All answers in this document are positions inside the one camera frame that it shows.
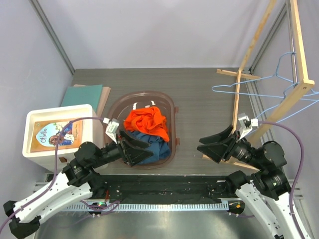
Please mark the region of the orange t shirt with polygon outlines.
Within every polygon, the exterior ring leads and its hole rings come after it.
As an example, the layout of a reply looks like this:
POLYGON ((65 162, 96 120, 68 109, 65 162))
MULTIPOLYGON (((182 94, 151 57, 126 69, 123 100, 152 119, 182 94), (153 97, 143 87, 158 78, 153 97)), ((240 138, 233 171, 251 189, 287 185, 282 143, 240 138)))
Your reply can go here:
POLYGON ((127 131, 138 131, 147 135, 159 136, 165 142, 170 141, 167 119, 161 114, 158 107, 148 107, 131 110, 124 120, 124 129, 127 131))

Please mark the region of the light blue wire hanger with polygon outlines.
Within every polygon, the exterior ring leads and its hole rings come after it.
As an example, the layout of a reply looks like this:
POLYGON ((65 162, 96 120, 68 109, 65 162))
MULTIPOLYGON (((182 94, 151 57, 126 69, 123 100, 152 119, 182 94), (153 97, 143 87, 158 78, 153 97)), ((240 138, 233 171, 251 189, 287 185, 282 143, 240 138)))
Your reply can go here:
POLYGON ((304 98, 304 97, 315 96, 319 94, 318 91, 312 90, 312 88, 315 86, 314 80, 308 80, 305 82, 295 83, 293 85, 290 85, 287 88, 287 90, 292 86, 295 86, 296 88, 288 96, 284 96, 283 100, 279 104, 264 110, 255 118, 258 119, 260 123, 266 124, 266 122, 269 122, 269 124, 275 125, 277 123, 280 123, 286 119, 293 117, 294 115, 302 112, 303 110, 319 102, 318 99, 312 100, 312 99, 304 98), (300 100, 312 101, 312 103, 284 118, 284 116, 291 110, 291 108, 300 100), (271 109, 274 109, 272 115, 269 116, 268 119, 262 121, 261 115, 271 109))

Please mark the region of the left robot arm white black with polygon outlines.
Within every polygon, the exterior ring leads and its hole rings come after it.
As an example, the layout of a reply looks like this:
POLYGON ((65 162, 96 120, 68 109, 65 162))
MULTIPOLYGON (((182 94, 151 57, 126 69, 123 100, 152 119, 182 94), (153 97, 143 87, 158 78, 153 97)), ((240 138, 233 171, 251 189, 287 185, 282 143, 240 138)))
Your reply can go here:
POLYGON ((4 203, 11 233, 17 239, 24 239, 67 206, 81 200, 102 198, 106 194, 107 183, 95 169, 119 159, 135 166, 153 155, 148 150, 149 146, 149 143, 123 130, 116 142, 103 148, 92 142, 81 144, 74 153, 74 159, 48 184, 21 201, 4 203))

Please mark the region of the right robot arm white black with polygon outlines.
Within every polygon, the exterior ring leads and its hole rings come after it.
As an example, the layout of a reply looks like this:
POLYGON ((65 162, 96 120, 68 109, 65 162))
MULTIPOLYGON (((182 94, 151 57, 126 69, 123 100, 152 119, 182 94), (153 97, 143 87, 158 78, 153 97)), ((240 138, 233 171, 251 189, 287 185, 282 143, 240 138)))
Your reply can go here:
POLYGON ((308 239, 293 200, 295 184, 282 170, 286 165, 285 153, 275 141, 267 141, 254 148, 245 138, 253 125, 234 131, 226 130, 199 140, 197 150, 216 163, 231 157, 257 169, 251 176, 236 171, 226 177, 225 191, 239 197, 263 226, 271 239, 308 239))

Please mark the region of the blue t shirt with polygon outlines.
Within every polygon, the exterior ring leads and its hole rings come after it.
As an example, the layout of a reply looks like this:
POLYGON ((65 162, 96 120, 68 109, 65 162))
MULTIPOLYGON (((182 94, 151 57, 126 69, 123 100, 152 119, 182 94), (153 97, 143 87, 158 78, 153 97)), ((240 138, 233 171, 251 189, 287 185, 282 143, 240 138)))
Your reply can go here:
POLYGON ((147 148, 147 150, 153 152, 153 156, 143 160, 138 165, 156 163, 160 160, 166 159, 171 154, 171 149, 168 143, 165 142, 160 136, 148 135, 139 131, 128 131, 128 134, 138 140, 149 143, 150 146, 147 148))

